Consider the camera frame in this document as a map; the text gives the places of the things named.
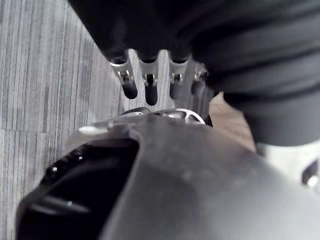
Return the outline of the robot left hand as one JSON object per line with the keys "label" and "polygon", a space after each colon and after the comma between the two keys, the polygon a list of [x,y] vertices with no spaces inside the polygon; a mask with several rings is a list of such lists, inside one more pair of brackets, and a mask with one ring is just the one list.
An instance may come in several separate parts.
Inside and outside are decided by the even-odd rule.
{"label": "robot left hand", "polygon": [[317,0],[71,0],[114,65],[136,52],[148,74],[166,50],[242,114],[257,150],[297,182],[318,178],[320,3]]}

